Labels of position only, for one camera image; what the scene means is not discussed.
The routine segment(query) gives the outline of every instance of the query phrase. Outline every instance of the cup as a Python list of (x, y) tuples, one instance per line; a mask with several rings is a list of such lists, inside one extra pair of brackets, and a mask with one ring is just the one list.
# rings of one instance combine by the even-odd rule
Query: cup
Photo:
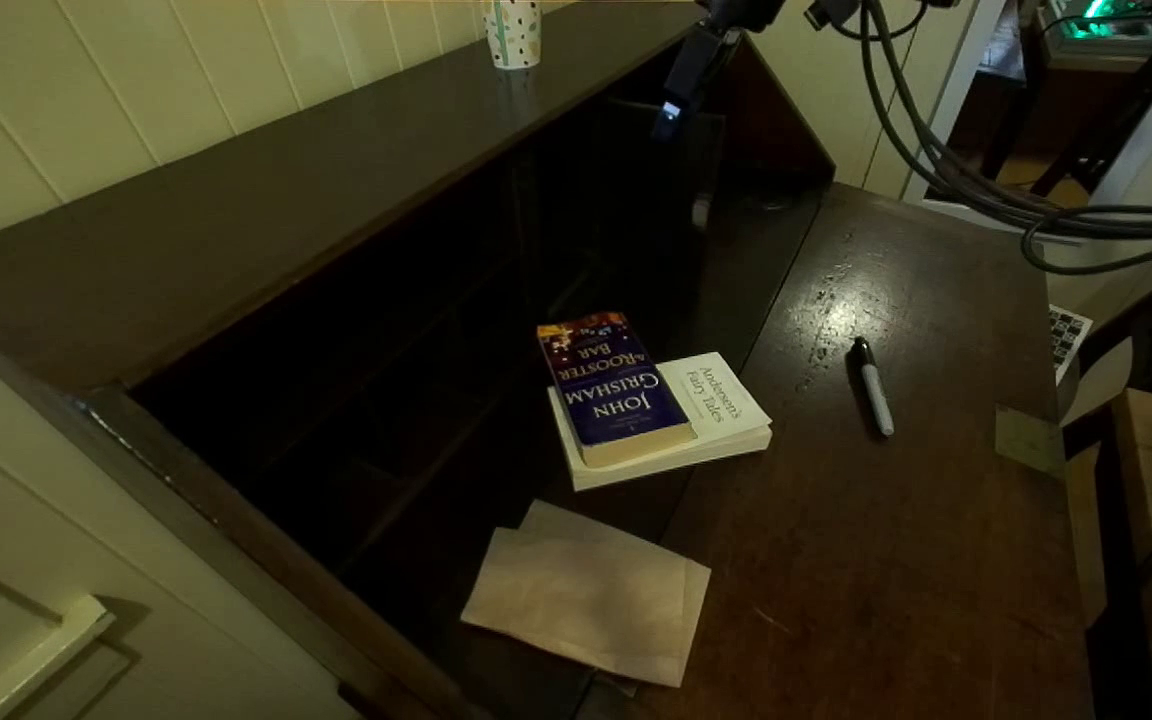
[(488, 4), (488, 47), (501, 70), (540, 62), (540, 0), (484, 0)]

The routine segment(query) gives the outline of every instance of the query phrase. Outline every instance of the stack of books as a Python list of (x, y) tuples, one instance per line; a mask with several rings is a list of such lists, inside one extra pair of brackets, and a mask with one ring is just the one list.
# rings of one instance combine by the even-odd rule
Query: stack of books
[(762, 453), (773, 417), (721, 351), (653, 363), (624, 312), (535, 327), (571, 487)]

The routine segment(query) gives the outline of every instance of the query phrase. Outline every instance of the book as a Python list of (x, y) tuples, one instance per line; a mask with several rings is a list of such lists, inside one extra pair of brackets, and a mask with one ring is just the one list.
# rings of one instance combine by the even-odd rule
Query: book
[(589, 466), (694, 435), (624, 312), (535, 322), (535, 341)]
[(577, 490), (624, 485), (635, 477), (656, 477), (656, 472), (670, 472), (688, 465), (709, 465), (723, 455), (749, 455), (773, 444), (773, 417), (753, 398), (753, 391), (741, 384), (741, 375), (721, 351), (664, 358), (661, 375), (681, 398), (691, 425), (691, 438), (656, 448), (644, 455), (628, 455), (618, 465), (599, 465), (599, 466), (584, 465), (571, 418), (558, 403), (558, 391), (546, 387), (546, 408), (550, 408)]

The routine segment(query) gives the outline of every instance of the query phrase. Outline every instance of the paper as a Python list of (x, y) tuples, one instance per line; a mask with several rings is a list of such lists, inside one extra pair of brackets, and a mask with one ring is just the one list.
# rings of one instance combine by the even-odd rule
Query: paper
[(709, 567), (609, 525), (530, 503), (496, 526), (463, 624), (590, 669), (684, 682)]
[(1011, 465), (1037, 466), (1045, 477), (1061, 477), (1062, 466), (1061, 429), (1017, 408), (997, 413), (991, 448)]
[(661, 363), (700, 438), (773, 429), (773, 417), (749, 397), (721, 351)]

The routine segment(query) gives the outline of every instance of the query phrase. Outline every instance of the wood grain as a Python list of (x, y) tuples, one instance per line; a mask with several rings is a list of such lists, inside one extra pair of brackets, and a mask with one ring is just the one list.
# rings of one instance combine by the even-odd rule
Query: wood grain
[(1093, 717), (1062, 487), (991, 453), (997, 408), (1055, 417), (1045, 278), (1002, 237), (832, 188), (744, 380), (775, 444), (700, 466), (667, 532), (711, 567), (688, 679), (590, 717)]

